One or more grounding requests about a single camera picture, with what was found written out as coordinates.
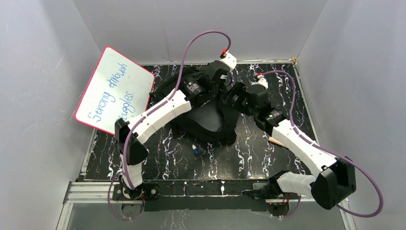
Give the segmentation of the black student backpack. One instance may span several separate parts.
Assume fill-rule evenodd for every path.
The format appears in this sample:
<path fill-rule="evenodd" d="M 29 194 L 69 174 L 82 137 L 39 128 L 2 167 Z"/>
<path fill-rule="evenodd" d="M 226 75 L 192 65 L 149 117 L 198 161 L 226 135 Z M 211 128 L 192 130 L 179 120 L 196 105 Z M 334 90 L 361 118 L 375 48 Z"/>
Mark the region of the black student backpack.
<path fill-rule="evenodd" d="M 232 145 L 237 139 L 235 128 L 240 113 L 216 98 L 202 107 L 193 108 L 169 122 L 175 133 L 186 131 L 204 143 Z"/>

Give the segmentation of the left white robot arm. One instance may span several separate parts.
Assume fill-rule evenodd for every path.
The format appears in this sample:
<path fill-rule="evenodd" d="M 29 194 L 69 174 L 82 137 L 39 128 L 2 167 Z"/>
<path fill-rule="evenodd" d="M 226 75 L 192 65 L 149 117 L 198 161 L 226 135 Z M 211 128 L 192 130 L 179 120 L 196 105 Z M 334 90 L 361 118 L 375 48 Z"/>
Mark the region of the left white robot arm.
<path fill-rule="evenodd" d="M 167 96 L 141 115 L 115 122 L 114 137 L 123 164 L 124 193 L 130 199 L 138 199 L 143 193 L 141 164 L 148 155 L 144 143 L 176 117 L 219 97 L 226 89 L 227 76 L 236 65 L 236 60 L 223 58 L 209 63 L 203 72 L 187 77 L 183 77 L 184 67 L 180 67 L 174 88 Z"/>

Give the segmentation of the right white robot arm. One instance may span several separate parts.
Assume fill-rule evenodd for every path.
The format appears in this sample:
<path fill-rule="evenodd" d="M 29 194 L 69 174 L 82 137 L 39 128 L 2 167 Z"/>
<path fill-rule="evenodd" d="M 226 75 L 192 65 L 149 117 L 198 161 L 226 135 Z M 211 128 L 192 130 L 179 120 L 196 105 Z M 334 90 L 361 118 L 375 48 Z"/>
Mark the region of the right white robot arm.
<path fill-rule="evenodd" d="M 283 198 L 297 193 L 313 198 L 322 208 L 330 210 L 356 187 L 355 167 L 347 159 L 325 153 L 306 134 L 291 123 L 291 119 L 269 101 L 269 92 L 261 84 L 235 84 L 222 96 L 224 103 L 251 116 L 258 128 L 281 142 L 310 170 L 310 175 L 279 172 L 270 178 L 270 194 Z"/>

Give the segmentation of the beige snap wallet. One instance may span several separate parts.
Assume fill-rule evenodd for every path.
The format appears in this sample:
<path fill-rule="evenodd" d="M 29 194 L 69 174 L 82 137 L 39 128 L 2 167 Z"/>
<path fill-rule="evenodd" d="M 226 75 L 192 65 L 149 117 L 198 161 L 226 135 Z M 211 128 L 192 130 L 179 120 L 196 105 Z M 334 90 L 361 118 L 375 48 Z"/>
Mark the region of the beige snap wallet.
<path fill-rule="evenodd" d="M 278 146 L 281 146 L 281 147 L 284 147 L 284 148 L 286 147 L 283 143 L 281 143 L 280 141 L 276 140 L 273 137 L 269 137 L 268 141 L 273 143 L 273 144 L 276 144 Z"/>

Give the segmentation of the small blue white bottle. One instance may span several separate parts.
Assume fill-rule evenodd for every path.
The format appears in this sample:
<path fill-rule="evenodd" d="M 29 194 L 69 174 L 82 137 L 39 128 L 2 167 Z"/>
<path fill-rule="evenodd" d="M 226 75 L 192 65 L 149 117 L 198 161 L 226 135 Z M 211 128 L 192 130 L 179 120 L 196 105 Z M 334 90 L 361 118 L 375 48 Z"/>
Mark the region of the small blue white bottle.
<path fill-rule="evenodd" d="M 200 150 L 197 146 L 195 146 L 194 144 L 192 144 L 192 150 L 195 156 L 198 156 L 200 154 Z"/>

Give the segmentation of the pink-framed whiteboard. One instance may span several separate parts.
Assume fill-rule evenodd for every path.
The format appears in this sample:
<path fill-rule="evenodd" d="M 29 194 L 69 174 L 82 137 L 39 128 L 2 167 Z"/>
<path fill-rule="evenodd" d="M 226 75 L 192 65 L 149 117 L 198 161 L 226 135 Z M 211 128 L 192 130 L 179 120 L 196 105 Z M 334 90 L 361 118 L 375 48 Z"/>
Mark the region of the pink-framed whiteboard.
<path fill-rule="evenodd" d="M 110 46 L 104 48 L 74 113 L 74 118 L 114 134 L 116 120 L 125 121 L 146 109 L 155 76 Z"/>

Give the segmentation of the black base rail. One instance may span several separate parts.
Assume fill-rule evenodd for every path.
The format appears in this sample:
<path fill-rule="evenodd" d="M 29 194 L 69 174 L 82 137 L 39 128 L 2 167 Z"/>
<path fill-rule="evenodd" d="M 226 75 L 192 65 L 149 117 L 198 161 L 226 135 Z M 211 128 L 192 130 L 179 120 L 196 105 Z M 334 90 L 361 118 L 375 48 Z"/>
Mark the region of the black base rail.
<path fill-rule="evenodd" d="M 150 180 L 135 190 L 120 182 L 113 186 L 111 198 L 142 204 L 147 212 L 249 209 L 287 215 L 290 196 L 274 192 L 268 180 Z"/>

